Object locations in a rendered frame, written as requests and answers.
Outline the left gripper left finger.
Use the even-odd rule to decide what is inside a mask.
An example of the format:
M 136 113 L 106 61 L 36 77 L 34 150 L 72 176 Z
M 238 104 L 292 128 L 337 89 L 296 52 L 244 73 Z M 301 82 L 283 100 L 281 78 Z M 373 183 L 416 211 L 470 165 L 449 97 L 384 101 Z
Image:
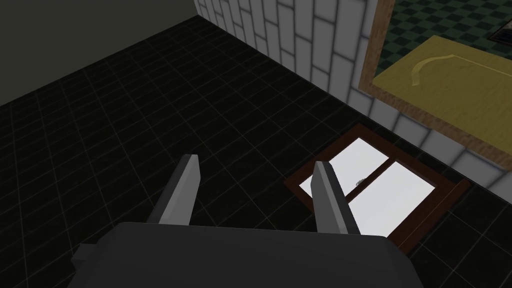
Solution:
M 185 154 L 174 169 L 147 222 L 189 225 L 199 185 L 199 158 L 197 154 Z

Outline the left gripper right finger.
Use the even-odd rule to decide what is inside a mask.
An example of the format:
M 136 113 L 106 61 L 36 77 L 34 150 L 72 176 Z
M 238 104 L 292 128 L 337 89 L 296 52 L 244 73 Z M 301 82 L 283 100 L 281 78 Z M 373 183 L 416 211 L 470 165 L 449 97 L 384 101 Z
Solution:
M 361 234 L 334 168 L 327 161 L 314 164 L 311 196 L 319 233 Z

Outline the brown framed window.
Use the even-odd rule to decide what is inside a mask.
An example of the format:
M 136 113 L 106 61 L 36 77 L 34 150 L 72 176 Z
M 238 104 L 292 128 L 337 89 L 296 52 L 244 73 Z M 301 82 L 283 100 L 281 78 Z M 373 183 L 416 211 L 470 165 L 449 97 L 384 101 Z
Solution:
M 453 182 L 362 124 L 357 124 L 284 184 L 313 209 L 317 161 L 334 169 L 359 230 L 384 236 L 409 253 L 470 187 Z

